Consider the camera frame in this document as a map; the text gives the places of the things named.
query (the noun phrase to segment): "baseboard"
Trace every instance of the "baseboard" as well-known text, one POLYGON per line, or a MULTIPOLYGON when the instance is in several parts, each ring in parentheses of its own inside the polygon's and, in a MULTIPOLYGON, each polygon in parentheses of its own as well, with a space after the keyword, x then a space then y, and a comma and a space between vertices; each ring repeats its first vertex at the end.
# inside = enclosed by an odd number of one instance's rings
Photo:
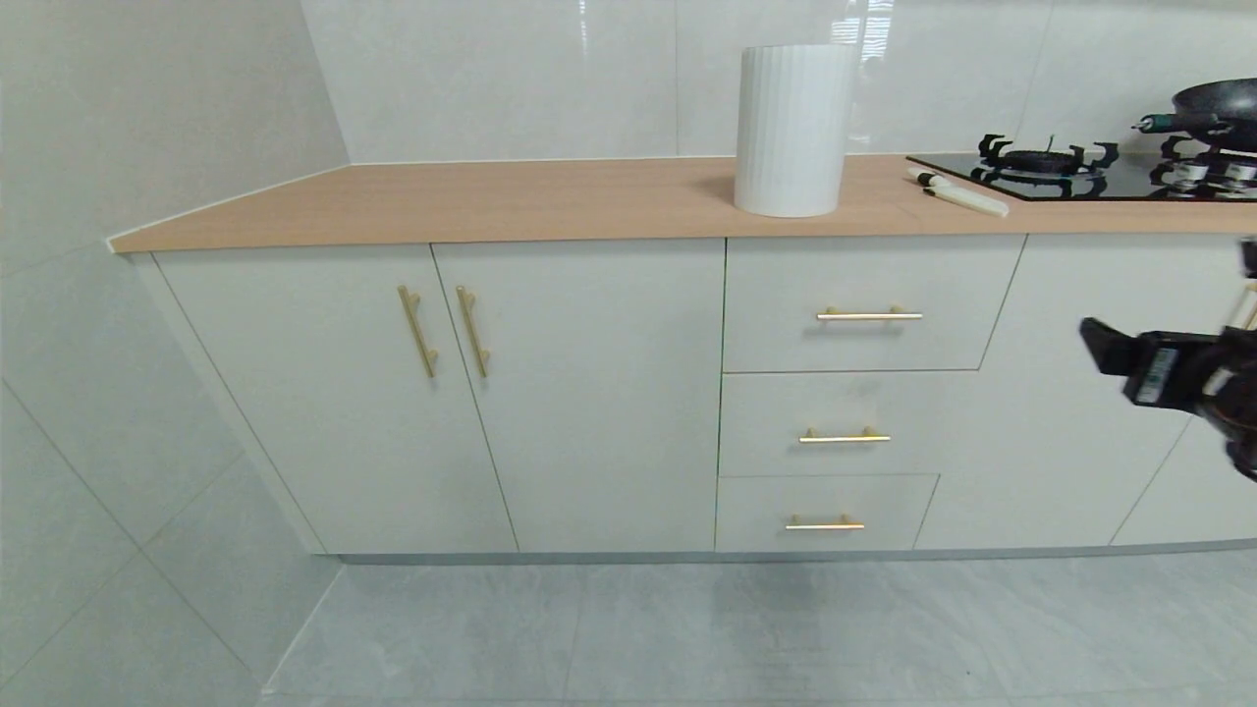
POLYGON ((1104 547, 996 550, 886 550, 857 552, 497 552, 451 555, 341 555, 347 565, 670 565, 680 562, 867 562, 915 560, 1024 560, 1249 550, 1257 538, 1104 547))

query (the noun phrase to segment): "tile floor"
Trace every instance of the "tile floor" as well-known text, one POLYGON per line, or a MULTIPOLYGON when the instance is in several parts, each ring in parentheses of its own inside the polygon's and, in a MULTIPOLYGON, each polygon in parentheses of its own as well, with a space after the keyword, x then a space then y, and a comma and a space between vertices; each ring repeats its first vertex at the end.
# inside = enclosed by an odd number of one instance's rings
POLYGON ((1254 668, 1257 550, 349 566, 259 707, 1233 707, 1254 668))

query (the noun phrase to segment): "gold bar handle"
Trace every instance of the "gold bar handle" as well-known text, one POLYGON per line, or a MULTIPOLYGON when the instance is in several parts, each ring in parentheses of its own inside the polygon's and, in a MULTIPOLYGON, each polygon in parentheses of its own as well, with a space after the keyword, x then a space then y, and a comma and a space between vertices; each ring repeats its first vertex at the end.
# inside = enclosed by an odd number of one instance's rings
POLYGON ((807 434, 798 438, 799 444, 859 444, 865 442, 890 442, 889 434, 880 434, 871 426, 855 435, 821 437, 816 428, 807 428, 807 434))
POLYGON ((435 379, 436 370, 432 367, 432 364, 436 362, 436 350, 427 347, 427 343, 424 341, 424 330, 419 328, 419 317, 415 315, 415 309, 419 307, 419 293, 411 293, 411 291, 406 289, 405 284, 398 284, 397 296, 401 297, 401 307, 406 311, 406 321, 410 322, 410 333, 415 337, 415 346, 419 347, 419 357, 424 360, 424 369, 427 370, 427 377, 435 379))
POLYGON ((901 322, 925 318, 921 312, 905 312, 903 307, 895 304, 889 312, 840 312, 835 307, 826 307, 823 312, 816 313, 817 321, 822 322, 901 322))
POLYGON ((838 520, 830 523, 804 523, 801 517, 791 516, 786 523, 786 530, 864 530, 864 523, 855 521, 851 516, 842 513, 838 520))
POLYGON ((489 377, 489 350, 480 347, 480 335, 475 331, 475 320, 471 317, 471 308, 475 307, 475 294, 468 292, 461 284, 455 288, 459 293, 459 307, 463 308, 463 323, 468 327, 468 336, 471 338, 471 348, 475 350, 475 365, 480 369, 480 377, 489 377))

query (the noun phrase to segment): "drawer front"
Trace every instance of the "drawer front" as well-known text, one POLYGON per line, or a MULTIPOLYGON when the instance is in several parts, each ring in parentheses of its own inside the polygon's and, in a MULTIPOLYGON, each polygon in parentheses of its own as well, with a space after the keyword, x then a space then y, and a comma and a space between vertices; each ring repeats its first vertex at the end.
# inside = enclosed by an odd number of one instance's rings
POLYGON ((720 476, 913 474, 954 467, 962 440, 973 433, 958 408, 968 404, 979 375, 725 375, 720 476))
POLYGON ((977 369, 1023 242, 1023 235, 730 239, 724 369, 977 369), (817 318, 831 308, 840 318, 817 318), (841 318, 892 308, 920 318, 841 318))
POLYGON ((936 474, 899 477, 723 478, 720 552, 911 550, 936 474), (862 523, 861 530, 788 526, 862 523))

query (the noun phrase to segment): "wall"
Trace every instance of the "wall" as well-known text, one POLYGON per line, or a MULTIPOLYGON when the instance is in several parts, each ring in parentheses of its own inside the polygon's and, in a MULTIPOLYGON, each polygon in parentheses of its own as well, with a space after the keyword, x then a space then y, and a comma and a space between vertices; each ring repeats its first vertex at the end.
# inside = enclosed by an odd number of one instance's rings
POLYGON ((732 155, 739 52, 860 42, 852 152, 1155 146, 1251 75, 1251 0, 303 0, 353 162, 732 155))
POLYGON ((337 565, 102 240, 346 162, 300 9, 5 0, 0 75, 0 703, 253 704, 337 565))

